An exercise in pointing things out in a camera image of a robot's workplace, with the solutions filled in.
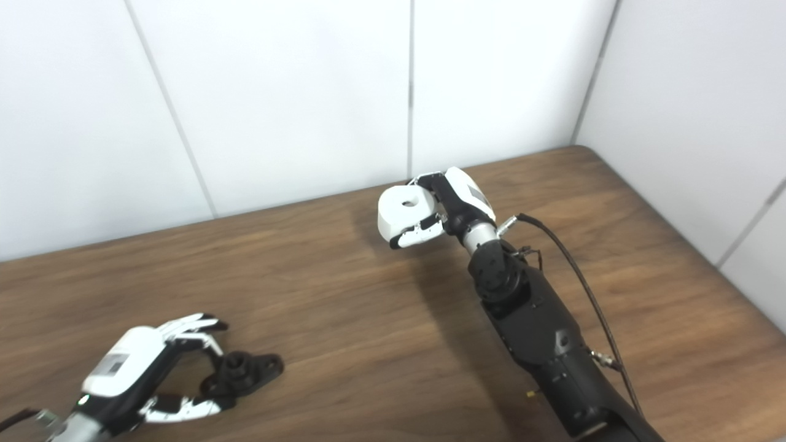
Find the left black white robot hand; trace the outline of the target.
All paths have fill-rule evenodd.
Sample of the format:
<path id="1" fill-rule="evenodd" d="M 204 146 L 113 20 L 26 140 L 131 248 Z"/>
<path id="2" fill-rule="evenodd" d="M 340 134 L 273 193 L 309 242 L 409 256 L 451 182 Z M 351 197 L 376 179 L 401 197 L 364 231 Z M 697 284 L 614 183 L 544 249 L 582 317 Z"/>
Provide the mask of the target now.
<path id="1" fill-rule="evenodd" d="M 143 423 L 174 424 L 222 413 L 228 406 L 217 400 L 157 394 L 157 389 L 186 352 L 204 352 L 217 368 L 224 352 L 212 334 L 225 330 L 228 324 L 202 312 L 127 330 L 82 383 L 66 422 L 98 438 L 129 433 Z"/>

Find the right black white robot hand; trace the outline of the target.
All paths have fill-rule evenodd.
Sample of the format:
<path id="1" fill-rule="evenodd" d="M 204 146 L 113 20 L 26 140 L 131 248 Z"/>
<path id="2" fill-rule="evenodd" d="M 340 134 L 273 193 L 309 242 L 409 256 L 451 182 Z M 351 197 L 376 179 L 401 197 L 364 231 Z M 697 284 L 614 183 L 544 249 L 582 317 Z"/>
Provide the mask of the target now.
<path id="1" fill-rule="evenodd" d="M 472 255 L 483 244 L 499 240 L 488 199 L 457 167 L 418 174 L 406 184 L 387 188 L 377 201 L 377 230 L 391 249 L 448 235 Z"/>

